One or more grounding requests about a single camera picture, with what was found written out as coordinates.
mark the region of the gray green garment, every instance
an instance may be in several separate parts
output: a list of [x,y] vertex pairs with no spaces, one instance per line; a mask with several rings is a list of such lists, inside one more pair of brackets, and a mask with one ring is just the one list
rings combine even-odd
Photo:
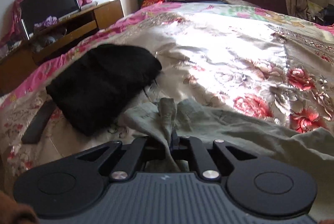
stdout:
[[333,217],[334,137],[323,128],[299,134],[271,122],[202,106],[193,100],[186,99],[176,105],[168,98],[162,98],[157,105],[147,102],[128,109],[120,116],[119,124],[159,140],[166,147],[170,171],[178,170],[168,146],[173,127],[178,136],[198,137],[204,143],[223,139],[303,169],[318,183],[311,215],[317,220]]

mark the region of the gray ribbed panel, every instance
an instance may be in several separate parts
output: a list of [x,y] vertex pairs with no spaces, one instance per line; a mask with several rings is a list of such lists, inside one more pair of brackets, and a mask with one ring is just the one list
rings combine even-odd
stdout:
[[138,173],[112,184],[101,201],[81,215],[42,224],[315,224],[308,216],[263,220],[234,206],[217,184],[193,173]]

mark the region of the silver bolt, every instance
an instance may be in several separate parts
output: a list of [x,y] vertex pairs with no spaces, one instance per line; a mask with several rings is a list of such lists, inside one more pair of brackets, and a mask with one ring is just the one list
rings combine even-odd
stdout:
[[219,173],[215,170],[206,170],[202,175],[206,179],[216,179],[219,177]]
[[125,171],[115,171],[111,174],[111,177],[115,180],[124,180],[128,177]]

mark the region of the bedspread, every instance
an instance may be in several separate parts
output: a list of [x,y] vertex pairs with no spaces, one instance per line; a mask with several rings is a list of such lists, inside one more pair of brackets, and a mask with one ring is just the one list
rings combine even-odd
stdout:
[[246,6],[165,3],[144,8],[41,65],[0,107],[6,189],[25,170],[112,139],[133,140],[111,125],[88,138],[59,109],[37,145],[21,137],[47,99],[45,86],[100,44],[147,48],[162,64],[157,84],[129,106],[161,97],[193,98],[296,130],[333,133],[334,36],[305,20]]

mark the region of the wrinkled fabric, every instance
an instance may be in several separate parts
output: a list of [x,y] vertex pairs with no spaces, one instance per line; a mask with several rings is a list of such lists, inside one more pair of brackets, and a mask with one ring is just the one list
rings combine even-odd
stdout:
[[[12,25],[11,28],[9,30],[9,32],[4,35],[3,38],[1,38],[0,40],[0,47],[5,45],[7,41],[9,41],[11,39],[12,35],[19,35],[20,34],[20,27],[19,27],[19,22],[21,19],[21,7],[20,7],[20,3],[23,0],[15,0],[14,1],[14,5],[13,5],[13,9],[12,9]],[[91,3],[92,0],[78,0],[79,5],[83,6],[85,4]]]
[[[7,191],[19,174],[34,166],[110,140],[133,140],[133,130],[119,125],[84,137],[56,109],[37,145],[21,143],[22,134],[47,100],[45,86],[88,50],[109,43],[144,47],[162,65],[157,84],[146,90],[148,97],[141,93],[128,108],[163,97],[176,102],[191,98],[204,106],[273,122],[300,135],[320,127],[333,132],[331,33],[305,20],[260,8],[154,5],[44,63],[6,97],[0,107],[0,152]],[[275,147],[272,150],[282,153]]]
[[[310,214],[316,219],[333,217],[334,137],[323,128],[308,134],[220,108],[203,106],[191,99],[177,104],[162,98],[156,105],[147,102],[128,109],[120,116],[124,126],[156,138],[166,148],[161,165],[177,167],[170,156],[164,126],[173,121],[178,136],[200,138],[203,143],[222,139],[241,148],[269,156],[311,174],[318,183],[318,194]],[[167,114],[161,110],[176,110]]]

